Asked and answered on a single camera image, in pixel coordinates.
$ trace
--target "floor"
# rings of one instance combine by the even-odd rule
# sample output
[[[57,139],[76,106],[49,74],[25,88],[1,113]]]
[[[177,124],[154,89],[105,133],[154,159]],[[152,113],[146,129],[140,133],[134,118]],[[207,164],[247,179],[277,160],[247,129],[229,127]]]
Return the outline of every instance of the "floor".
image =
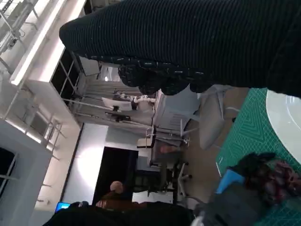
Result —
[[[225,94],[224,104],[226,107],[231,106],[240,109],[248,93],[248,88],[234,88],[228,90]],[[227,137],[232,126],[231,118],[237,115],[236,112],[228,110],[225,113],[225,126],[215,144],[221,146]],[[188,128],[198,126],[196,121],[191,121]],[[186,182],[185,189],[191,196],[198,197],[203,202],[208,202],[210,194],[215,190],[220,180],[220,175],[215,164],[215,158],[219,148],[212,146],[207,150],[202,150],[198,143],[198,131],[190,133],[190,145],[186,147],[184,158],[189,162],[187,173],[193,178]]]

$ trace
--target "computer monitor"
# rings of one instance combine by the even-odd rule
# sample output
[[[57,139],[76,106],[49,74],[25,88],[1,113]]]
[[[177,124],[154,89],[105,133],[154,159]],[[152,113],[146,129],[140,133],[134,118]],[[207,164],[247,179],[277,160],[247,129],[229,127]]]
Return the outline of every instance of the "computer monitor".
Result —
[[[56,205],[56,209],[55,209],[55,212],[58,212],[60,209],[66,209],[70,206],[69,203],[65,203],[65,202],[59,202],[57,205]]]

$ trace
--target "desk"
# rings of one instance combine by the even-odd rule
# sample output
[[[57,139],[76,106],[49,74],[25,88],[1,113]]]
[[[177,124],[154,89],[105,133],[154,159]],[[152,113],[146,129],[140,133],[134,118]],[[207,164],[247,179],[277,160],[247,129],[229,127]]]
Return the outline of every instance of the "desk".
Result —
[[[221,173],[228,166],[236,165],[251,152],[275,152],[286,160],[297,172],[301,165],[284,148],[276,136],[266,111],[267,89],[251,89],[240,113],[233,124],[221,151],[216,158]],[[256,226],[294,226],[301,225],[301,212],[291,210],[285,205],[273,208]]]

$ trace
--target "black curtain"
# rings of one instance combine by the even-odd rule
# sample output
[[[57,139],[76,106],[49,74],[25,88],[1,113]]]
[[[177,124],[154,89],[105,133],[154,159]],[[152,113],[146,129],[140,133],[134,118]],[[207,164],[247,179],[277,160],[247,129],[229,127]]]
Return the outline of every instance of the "black curtain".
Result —
[[[125,192],[122,199],[132,200],[133,183],[138,151],[105,147],[103,159],[99,170],[93,205],[95,205],[102,196],[110,191],[110,185],[113,181],[121,181],[125,185]]]

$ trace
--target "metal frame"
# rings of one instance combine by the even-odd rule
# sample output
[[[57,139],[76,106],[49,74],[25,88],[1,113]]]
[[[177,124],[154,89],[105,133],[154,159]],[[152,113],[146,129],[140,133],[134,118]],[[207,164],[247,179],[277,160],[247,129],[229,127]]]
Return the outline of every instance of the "metal frame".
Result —
[[[74,65],[74,61],[72,61],[71,66],[70,66],[70,69],[69,69],[68,72],[66,71],[66,69],[65,69],[65,67],[64,67],[64,65],[63,65],[63,63],[62,63],[61,60],[60,60],[60,65],[61,65],[61,67],[62,67],[62,69],[63,69],[63,71],[64,71],[64,73],[65,73],[65,75],[66,75],[66,79],[65,79],[65,81],[64,81],[64,84],[63,84],[63,87],[62,87],[62,89],[61,89],[60,95],[62,94],[63,89],[64,89],[64,87],[65,87],[65,85],[66,85],[66,80],[68,80],[69,83],[70,83],[70,85],[72,86],[73,92],[74,92],[74,93],[77,93],[77,89],[76,89],[75,86],[72,84],[72,81],[71,81],[71,79],[70,79],[70,77],[69,77],[69,74],[70,74],[70,72],[71,72],[71,69],[72,69],[72,67],[73,67],[73,65]]]
[[[6,18],[6,16],[4,15],[4,13],[7,11],[7,9],[9,8],[9,6],[12,3],[13,3],[12,0],[8,0],[8,2],[5,4],[4,8],[2,10],[0,10],[0,19],[3,19],[4,23],[8,26],[9,31],[7,31],[7,33],[10,32],[10,36],[7,36],[7,34],[6,34],[3,37],[5,40],[4,40],[3,45],[0,47],[0,55],[7,50],[7,48],[9,47],[9,45],[10,45],[10,43],[11,43],[11,41],[13,39],[18,40],[21,43],[21,45],[23,46],[24,50],[26,51],[26,46],[23,43],[23,41],[22,41],[22,39],[21,39],[21,37],[20,37],[20,35],[18,33],[18,31],[21,29],[21,27],[22,27],[23,24],[26,24],[26,23],[30,24],[30,25],[34,26],[36,30],[38,30],[36,24],[26,22],[26,19],[28,17],[27,12],[29,10],[30,10],[30,12],[34,13],[34,15],[37,18],[37,22],[39,22],[39,16],[38,16],[37,12],[34,9],[34,5],[31,2],[28,2],[27,0],[24,0],[22,3],[19,2],[17,4],[17,7],[19,6],[19,4],[20,4],[20,7],[24,7],[25,11],[21,11],[20,12],[20,15],[18,16],[18,18],[13,22],[13,25],[11,25],[8,22],[8,18],[9,17]],[[12,75],[13,74],[13,70],[9,67],[9,65],[1,57],[0,57],[0,62],[7,69],[8,73],[10,75]]]
[[[12,162],[11,162],[9,168],[8,168],[7,174],[6,175],[0,175],[0,178],[4,179],[3,182],[2,182],[2,184],[1,184],[1,186],[0,186],[0,193],[2,192],[2,190],[4,188],[4,185],[5,185],[5,183],[6,183],[7,180],[18,180],[17,178],[9,176],[10,173],[11,173],[11,171],[13,170],[13,166],[14,166],[14,164],[16,162],[17,156],[18,156],[18,154],[15,154],[15,156],[14,156],[14,158],[13,158],[13,160],[12,160]]]

